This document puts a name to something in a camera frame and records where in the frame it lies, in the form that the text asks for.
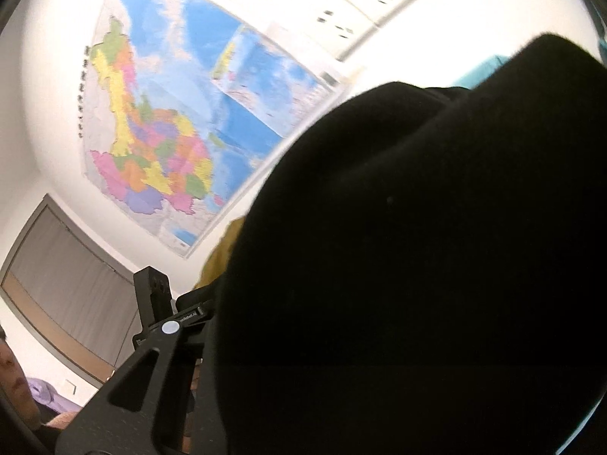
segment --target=colorful map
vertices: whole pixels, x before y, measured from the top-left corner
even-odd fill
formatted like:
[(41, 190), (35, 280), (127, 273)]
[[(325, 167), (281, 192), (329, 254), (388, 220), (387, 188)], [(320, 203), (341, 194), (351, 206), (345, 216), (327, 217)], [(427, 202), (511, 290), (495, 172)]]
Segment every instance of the colorful map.
[(180, 255), (330, 94), (207, 0), (105, 0), (84, 90), (86, 176)]

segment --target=white circle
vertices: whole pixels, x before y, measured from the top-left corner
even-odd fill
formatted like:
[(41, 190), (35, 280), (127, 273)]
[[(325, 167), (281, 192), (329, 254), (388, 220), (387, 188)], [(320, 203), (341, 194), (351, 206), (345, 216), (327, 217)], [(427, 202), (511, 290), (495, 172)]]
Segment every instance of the white circle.
[(171, 320), (170, 322), (166, 322), (162, 326), (162, 331), (170, 336), (179, 330), (179, 324), (175, 320)]

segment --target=hand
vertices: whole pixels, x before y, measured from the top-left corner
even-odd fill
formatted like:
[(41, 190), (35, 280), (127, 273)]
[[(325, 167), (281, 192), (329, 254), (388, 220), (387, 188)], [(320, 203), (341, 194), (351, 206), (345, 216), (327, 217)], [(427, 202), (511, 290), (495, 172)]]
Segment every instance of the hand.
[(63, 413), (59, 414), (57, 417), (46, 423), (46, 425), (50, 428), (55, 428), (57, 430), (64, 430), (67, 428), (68, 424), (74, 420), (78, 413)]

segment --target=yellow cloth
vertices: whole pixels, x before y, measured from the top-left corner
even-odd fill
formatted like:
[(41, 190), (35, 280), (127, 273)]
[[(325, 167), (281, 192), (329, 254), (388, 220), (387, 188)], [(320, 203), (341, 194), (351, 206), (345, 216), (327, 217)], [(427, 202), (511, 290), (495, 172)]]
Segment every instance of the yellow cloth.
[(240, 217), (239, 219), (235, 219), (230, 222), (230, 225), (226, 229), (226, 232), (224, 232), (219, 244), (215, 246), (211, 252), (211, 255), (202, 267), (200, 279), (194, 286), (195, 289), (209, 285), (217, 277), (224, 273), (226, 267), (228, 266), (230, 256), (232, 255), (234, 243), (236, 242), (238, 234), (241, 233), (242, 224), (244, 222), (244, 217)]

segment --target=person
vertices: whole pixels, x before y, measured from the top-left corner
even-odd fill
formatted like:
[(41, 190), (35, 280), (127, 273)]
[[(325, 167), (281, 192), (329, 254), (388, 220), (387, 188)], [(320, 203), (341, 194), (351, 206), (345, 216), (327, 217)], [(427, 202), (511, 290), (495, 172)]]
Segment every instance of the person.
[(64, 430), (77, 412), (65, 412), (45, 424), (38, 404), (34, 401), (25, 373), (14, 352), (6, 342), (6, 332), (0, 325), (0, 388), (25, 425), (35, 432), (43, 444), (51, 448), (58, 432)]

